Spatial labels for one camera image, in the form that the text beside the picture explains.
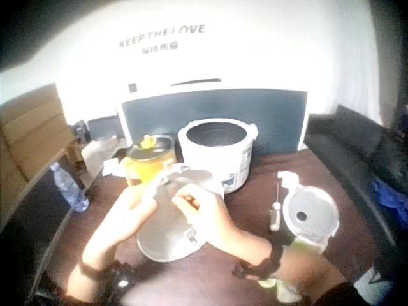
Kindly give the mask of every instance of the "dark table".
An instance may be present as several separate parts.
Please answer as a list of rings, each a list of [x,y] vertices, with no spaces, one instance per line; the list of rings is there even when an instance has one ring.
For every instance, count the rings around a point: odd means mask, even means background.
[[[340,227],[330,240],[325,256],[350,281],[355,281],[373,263],[376,249],[364,218],[340,184],[309,150],[284,156],[254,156],[251,174],[240,190],[226,195],[226,205],[235,224],[262,237],[268,230],[268,209],[275,199],[278,171],[292,171],[300,183],[327,191],[337,202]],[[91,205],[74,213],[48,269],[50,278],[66,288],[69,273],[87,240],[103,220],[126,180],[99,176],[89,189]],[[278,305],[273,289],[231,275],[237,259],[209,244],[194,254],[171,263],[156,263],[138,249],[130,238],[117,249],[117,259],[137,267],[138,282],[123,297],[124,305]]]

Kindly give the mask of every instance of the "yellow knob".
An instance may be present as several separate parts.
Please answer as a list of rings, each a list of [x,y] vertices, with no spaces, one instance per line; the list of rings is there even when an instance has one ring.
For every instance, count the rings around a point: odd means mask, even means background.
[[[140,146],[143,149],[150,149],[150,148],[154,147],[156,142],[157,142],[156,137],[151,137],[150,135],[145,135],[145,138],[140,143]]]

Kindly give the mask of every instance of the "wrist strap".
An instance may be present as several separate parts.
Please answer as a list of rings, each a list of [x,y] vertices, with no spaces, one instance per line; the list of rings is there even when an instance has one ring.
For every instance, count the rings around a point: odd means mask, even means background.
[[[234,267],[232,274],[239,279],[263,281],[269,279],[281,267],[283,246],[271,242],[272,252],[269,258],[263,260],[258,266],[240,261]]]
[[[119,263],[118,261],[115,261],[105,269],[97,270],[93,269],[91,266],[84,263],[81,258],[80,262],[78,263],[78,266],[82,275],[85,275],[95,281],[102,281],[110,276],[110,274],[112,273],[112,271],[114,270],[118,263]]]

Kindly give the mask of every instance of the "blue cloth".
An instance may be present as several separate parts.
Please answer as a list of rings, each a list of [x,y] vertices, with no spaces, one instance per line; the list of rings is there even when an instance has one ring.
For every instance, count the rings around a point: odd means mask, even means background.
[[[408,195],[395,191],[378,177],[374,178],[373,186],[379,203],[396,209],[402,227],[408,228]]]

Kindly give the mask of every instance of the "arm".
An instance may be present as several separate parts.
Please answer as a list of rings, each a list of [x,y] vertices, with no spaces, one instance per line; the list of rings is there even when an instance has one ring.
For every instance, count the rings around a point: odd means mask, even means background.
[[[254,266],[273,252],[268,240],[235,227],[222,198],[196,185],[183,187],[174,204],[197,230],[206,233],[216,248]],[[287,248],[276,271],[276,278],[294,284],[315,302],[329,289],[346,281],[342,274],[322,256],[306,250]]]
[[[236,238],[231,239],[234,243],[227,252],[254,266],[269,258],[273,252],[268,240],[239,229],[232,235]],[[327,259],[305,249],[285,248],[280,263],[274,277],[294,284],[313,303],[331,288],[346,281]]]
[[[126,188],[119,196],[105,219],[88,241],[82,253],[82,262],[95,270],[104,270],[115,260],[116,247],[133,236],[140,226],[154,213],[157,204],[154,200],[140,203],[144,186]],[[94,281],[81,272],[77,265],[72,271],[67,295],[92,303],[104,291],[106,281]]]

